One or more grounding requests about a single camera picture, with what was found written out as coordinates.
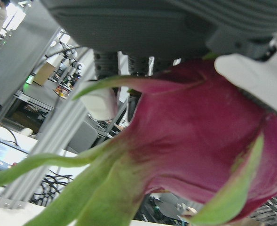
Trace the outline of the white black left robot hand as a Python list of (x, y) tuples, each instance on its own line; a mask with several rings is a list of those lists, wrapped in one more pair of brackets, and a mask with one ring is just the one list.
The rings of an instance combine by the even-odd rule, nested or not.
[(44, 0), (84, 46), (131, 57), (212, 51), (227, 79), (277, 113), (277, 0)]

